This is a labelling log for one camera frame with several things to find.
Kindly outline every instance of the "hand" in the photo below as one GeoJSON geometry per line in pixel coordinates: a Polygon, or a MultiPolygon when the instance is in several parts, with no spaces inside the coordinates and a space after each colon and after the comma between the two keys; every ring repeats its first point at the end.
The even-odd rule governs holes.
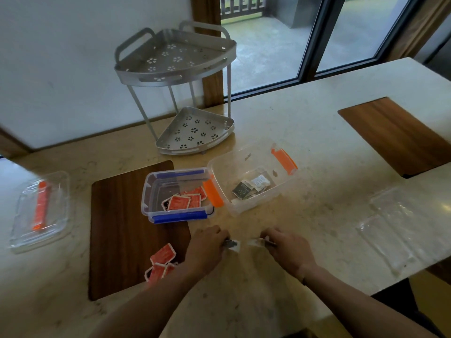
{"type": "Polygon", "coordinates": [[[184,264],[199,278],[203,278],[221,261],[222,244],[229,237],[229,232],[217,225],[198,229],[189,242],[184,264]]]}
{"type": "Polygon", "coordinates": [[[277,244],[266,244],[269,253],[285,271],[303,283],[305,274],[311,267],[317,267],[312,249],[308,241],[294,233],[284,233],[278,228],[269,227],[262,231],[261,238],[269,236],[269,240],[277,244]]]}

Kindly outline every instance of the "brown placemat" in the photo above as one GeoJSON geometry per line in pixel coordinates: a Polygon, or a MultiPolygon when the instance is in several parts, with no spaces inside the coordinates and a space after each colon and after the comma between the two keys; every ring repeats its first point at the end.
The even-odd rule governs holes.
{"type": "Polygon", "coordinates": [[[141,195],[151,172],[174,169],[167,160],[99,180],[92,185],[91,244],[89,252],[90,300],[144,282],[150,256],[171,243],[177,257],[185,258],[191,235],[187,222],[153,224],[141,213],[141,195]]]}
{"type": "Polygon", "coordinates": [[[388,97],[338,113],[403,177],[451,161],[451,145],[388,97]]]}

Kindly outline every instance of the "marble tabletop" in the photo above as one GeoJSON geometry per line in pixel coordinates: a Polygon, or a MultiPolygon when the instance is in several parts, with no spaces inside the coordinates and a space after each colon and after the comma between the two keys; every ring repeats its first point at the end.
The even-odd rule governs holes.
{"type": "MultiPolygon", "coordinates": [[[[451,141],[451,83],[406,58],[235,101],[234,134],[205,154],[161,155],[142,125],[36,152],[14,163],[0,159],[0,335],[87,336],[105,315],[144,288],[139,284],[94,302],[87,298],[93,182],[167,159],[176,169],[206,166],[213,157],[260,136],[271,137],[290,154],[300,178],[289,191],[239,217],[221,208],[210,219],[189,222],[191,232],[218,224],[233,239],[245,241],[264,227],[278,225],[304,235],[320,265],[367,294],[424,269],[427,264],[414,261],[394,275],[355,230],[372,214],[371,195],[403,179],[337,111],[385,96],[451,141]],[[14,254],[8,240],[24,183],[58,170],[70,175],[70,234],[14,254]]],[[[138,111],[132,100],[130,111],[138,111]]],[[[157,134],[170,121],[155,122],[157,134]]],[[[278,338],[312,323],[327,323],[330,317],[327,307],[264,249],[244,246],[240,254],[227,252],[189,292],[162,337],[278,338]]]]}

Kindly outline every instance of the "person's right arm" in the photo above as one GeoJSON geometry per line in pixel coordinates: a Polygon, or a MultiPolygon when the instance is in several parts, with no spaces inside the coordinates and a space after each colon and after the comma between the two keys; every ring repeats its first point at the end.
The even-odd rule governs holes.
{"type": "Polygon", "coordinates": [[[279,229],[263,230],[260,237],[275,261],[311,289],[340,320],[354,338],[437,338],[401,313],[345,284],[319,267],[308,241],[279,229]]]}

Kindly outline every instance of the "shelf leg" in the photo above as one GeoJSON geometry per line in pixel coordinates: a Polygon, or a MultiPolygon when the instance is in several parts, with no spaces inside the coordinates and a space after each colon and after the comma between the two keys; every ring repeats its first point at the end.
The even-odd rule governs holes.
{"type": "Polygon", "coordinates": [[[141,115],[144,117],[144,121],[146,122],[146,125],[148,126],[150,132],[152,133],[153,137],[155,138],[155,141],[158,140],[158,136],[155,134],[155,130],[153,130],[152,125],[150,124],[149,118],[147,117],[146,113],[144,112],[143,106],[141,105],[141,102],[138,100],[138,96],[135,94],[135,90],[130,85],[127,85],[128,90],[132,94],[132,97],[138,106],[139,111],[141,112],[141,115]]]}
{"type": "Polygon", "coordinates": [[[193,99],[193,105],[195,108],[197,108],[196,98],[194,96],[194,88],[193,88],[193,84],[191,82],[189,82],[189,90],[191,91],[191,98],[193,99]]]}
{"type": "Polygon", "coordinates": [[[171,93],[172,103],[174,103],[175,112],[179,113],[179,108],[177,108],[177,103],[175,102],[174,92],[172,91],[172,86],[168,86],[169,92],[171,93]]]}
{"type": "Polygon", "coordinates": [[[231,117],[230,115],[230,94],[231,94],[231,85],[232,85],[232,72],[230,71],[231,64],[227,65],[227,116],[231,117]]]}

